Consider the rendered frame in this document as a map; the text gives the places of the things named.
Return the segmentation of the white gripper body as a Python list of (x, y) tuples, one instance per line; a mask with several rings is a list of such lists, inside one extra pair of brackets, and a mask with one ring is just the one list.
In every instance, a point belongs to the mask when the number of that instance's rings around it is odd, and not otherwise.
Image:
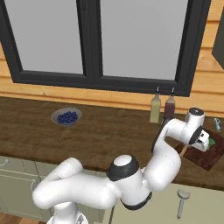
[(193, 147), (199, 151), (206, 151), (208, 149), (209, 140), (207, 139), (205, 142), (196, 142)]

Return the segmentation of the dark wooden cutting board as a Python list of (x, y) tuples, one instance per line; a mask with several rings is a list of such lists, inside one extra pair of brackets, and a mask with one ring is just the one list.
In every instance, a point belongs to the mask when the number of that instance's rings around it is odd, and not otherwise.
[(184, 157), (201, 168), (210, 171), (224, 155), (224, 137), (208, 129), (205, 129), (205, 132), (209, 134), (209, 141), (213, 142), (213, 144), (209, 144), (209, 149), (202, 152), (191, 147), (187, 149)]

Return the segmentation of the light blue peeler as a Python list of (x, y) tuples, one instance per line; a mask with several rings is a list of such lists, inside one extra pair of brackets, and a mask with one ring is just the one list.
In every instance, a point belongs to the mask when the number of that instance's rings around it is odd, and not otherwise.
[(221, 126), (220, 126), (221, 121), (220, 121), (220, 119), (214, 118), (213, 120), (214, 120), (215, 128), (216, 128), (217, 132), (221, 132)]

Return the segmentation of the dark red vinegar bottle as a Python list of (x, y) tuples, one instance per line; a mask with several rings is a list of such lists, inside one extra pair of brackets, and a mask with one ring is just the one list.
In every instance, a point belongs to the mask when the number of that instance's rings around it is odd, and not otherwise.
[(175, 114), (175, 100), (174, 100), (174, 89), (170, 92), (170, 97), (165, 101), (164, 105), (164, 119), (172, 119)]

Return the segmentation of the yellow oil bottle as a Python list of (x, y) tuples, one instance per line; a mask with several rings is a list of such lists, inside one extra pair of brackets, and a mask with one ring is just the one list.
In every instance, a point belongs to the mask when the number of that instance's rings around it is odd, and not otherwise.
[(161, 99), (159, 98), (159, 87), (155, 91), (155, 96), (150, 103), (150, 122), (158, 123), (161, 108)]

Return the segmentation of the wide pale green cupboard door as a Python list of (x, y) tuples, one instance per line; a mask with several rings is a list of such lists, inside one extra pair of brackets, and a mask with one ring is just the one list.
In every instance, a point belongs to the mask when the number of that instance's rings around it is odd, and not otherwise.
[[(180, 219), (178, 189), (191, 194)], [(154, 192), (139, 210), (130, 211), (117, 203), (111, 224), (224, 224), (224, 192), (170, 184), (163, 192)]]

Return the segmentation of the black framed window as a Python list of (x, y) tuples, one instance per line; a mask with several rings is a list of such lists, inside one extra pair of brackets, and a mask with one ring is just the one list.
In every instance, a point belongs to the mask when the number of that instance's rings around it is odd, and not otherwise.
[(15, 83), (191, 93), (211, 0), (0, 0)]

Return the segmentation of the blueberries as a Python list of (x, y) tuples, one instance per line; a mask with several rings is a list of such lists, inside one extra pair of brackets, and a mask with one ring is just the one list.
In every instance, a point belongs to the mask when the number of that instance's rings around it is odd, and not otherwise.
[(64, 114), (60, 114), (57, 117), (59, 123), (74, 123), (78, 119), (78, 115), (75, 112), (68, 111)]

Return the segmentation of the pale green drawer front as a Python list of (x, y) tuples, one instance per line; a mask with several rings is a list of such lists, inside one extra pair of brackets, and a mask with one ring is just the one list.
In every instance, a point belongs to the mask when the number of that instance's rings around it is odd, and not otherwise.
[(0, 175), (16, 178), (37, 178), (39, 176), (33, 161), (0, 156), (0, 164), (3, 164), (5, 159), (9, 159), (10, 162), (4, 167), (0, 167)]

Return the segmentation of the dark green wall cupboard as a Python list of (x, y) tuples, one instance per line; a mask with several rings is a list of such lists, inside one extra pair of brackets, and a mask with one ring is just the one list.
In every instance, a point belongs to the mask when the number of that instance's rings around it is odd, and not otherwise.
[(213, 44), (212, 55), (224, 70), (224, 20), (221, 19)]

